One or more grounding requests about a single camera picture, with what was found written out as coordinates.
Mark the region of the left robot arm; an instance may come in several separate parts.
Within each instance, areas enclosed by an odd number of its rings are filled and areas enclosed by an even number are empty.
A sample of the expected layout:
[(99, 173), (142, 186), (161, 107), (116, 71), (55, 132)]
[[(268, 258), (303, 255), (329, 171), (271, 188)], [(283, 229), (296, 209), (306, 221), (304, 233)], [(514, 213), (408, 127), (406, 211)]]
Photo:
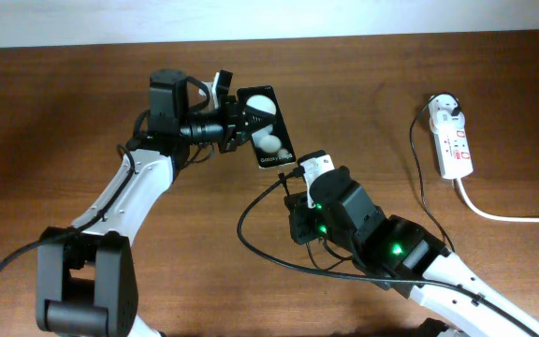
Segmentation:
[(131, 139), (118, 147), (122, 164), (82, 216), (48, 227), (37, 249), (36, 324), (59, 336), (157, 336), (138, 315), (131, 247), (154, 203), (188, 165), (193, 145), (233, 152), (276, 122), (269, 96), (228, 94), (230, 73), (212, 85), (175, 69), (150, 76), (150, 107)]

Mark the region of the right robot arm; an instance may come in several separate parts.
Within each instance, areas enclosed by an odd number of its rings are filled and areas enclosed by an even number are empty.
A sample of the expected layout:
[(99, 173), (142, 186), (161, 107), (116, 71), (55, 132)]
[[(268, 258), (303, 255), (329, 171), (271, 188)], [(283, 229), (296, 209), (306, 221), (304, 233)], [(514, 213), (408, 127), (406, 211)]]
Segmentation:
[(359, 277), (433, 311), (467, 336), (539, 336), (539, 321), (476, 275), (424, 227), (385, 215), (348, 168), (299, 166), (306, 189), (284, 199), (296, 242), (347, 251)]

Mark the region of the black smartphone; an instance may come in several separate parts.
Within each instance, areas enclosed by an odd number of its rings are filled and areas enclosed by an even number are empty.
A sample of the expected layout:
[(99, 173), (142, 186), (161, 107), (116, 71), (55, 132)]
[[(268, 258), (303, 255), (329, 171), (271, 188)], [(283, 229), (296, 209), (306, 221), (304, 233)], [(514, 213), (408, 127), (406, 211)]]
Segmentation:
[(269, 85), (241, 88), (237, 98), (244, 103), (253, 100), (254, 108), (272, 112), (276, 117), (272, 124), (251, 136), (257, 165), (261, 169), (274, 169), (294, 164), (297, 156), (273, 88)]

